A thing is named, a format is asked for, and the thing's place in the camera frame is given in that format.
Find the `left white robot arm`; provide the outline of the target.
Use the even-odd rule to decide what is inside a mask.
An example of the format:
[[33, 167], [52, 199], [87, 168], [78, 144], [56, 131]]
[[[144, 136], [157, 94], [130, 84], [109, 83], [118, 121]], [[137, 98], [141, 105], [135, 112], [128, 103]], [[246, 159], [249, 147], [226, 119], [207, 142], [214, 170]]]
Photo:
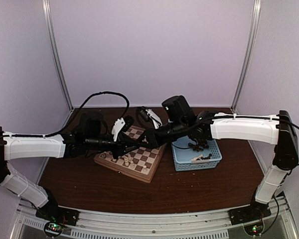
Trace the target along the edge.
[[75, 158], [89, 151], [109, 151], [117, 158], [144, 146], [144, 142], [127, 135], [132, 125], [131, 117], [117, 119], [112, 131], [102, 133], [106, 127], [99, 114], [83, 115], [70, 132], [54, 134], [17, 134], [0, 127], [0, 186], [30, 201], [51, 221], [57, 221], [62, 211], [53, 195], [45, 188], [17, 171], [11, 161], [39, 158]]

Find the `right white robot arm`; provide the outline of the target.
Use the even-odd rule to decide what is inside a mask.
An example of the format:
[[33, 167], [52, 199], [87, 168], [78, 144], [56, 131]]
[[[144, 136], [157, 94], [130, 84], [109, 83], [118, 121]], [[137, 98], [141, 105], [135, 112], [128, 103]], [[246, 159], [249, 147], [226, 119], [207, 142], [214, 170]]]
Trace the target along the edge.
[[202, 111], [194, 113], [185, 97], [173, 96], [162, 103], [168, 115], [163, 124], [153, 110], [145, 108], [141, 114], [154, 127], [146, 130], [150, 146], [188, 136], [191, 139], [238, 139], [249, 142], [264, 177], [246, 208], [249, 219], [257, 219], [283, 180], [299, 163], [298, 137], [290, 113], [280, 110], [273, 115], [237, 115]]

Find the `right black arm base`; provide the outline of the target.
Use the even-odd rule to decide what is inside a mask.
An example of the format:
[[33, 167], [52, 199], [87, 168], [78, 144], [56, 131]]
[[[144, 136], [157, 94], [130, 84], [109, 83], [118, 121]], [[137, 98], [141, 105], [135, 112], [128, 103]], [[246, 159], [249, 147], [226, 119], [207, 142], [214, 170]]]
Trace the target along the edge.
[[262, 204], [252, 199], [250, 204], [244, 207], [230, 209], [228, 211], [231, 225], [244, 224], [251, 221], [259, 221], [270, 216], [269, 204]]

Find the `white queen chess piece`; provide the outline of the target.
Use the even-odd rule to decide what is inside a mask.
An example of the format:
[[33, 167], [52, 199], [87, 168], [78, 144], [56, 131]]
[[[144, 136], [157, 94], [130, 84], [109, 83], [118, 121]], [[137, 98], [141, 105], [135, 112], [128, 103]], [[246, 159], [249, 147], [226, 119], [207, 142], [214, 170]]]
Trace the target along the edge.
[[126, 167], [129, 166], [130, 163], [129, 163], [129, 160], [127, 158], [124, 159], [124, 164], [125, 164]]

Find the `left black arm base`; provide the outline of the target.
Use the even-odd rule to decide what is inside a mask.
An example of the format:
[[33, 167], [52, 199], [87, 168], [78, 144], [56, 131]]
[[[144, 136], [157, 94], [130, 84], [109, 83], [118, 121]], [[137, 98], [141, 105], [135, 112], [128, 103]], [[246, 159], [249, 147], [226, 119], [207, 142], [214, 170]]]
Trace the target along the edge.
[[35, 216], [59, 225], [76, 226], [79, 211], [60, 207], [52, 192], [46, 188], [44, 190], [47, 193], [48, 202], [41, 208], [35, 207]]

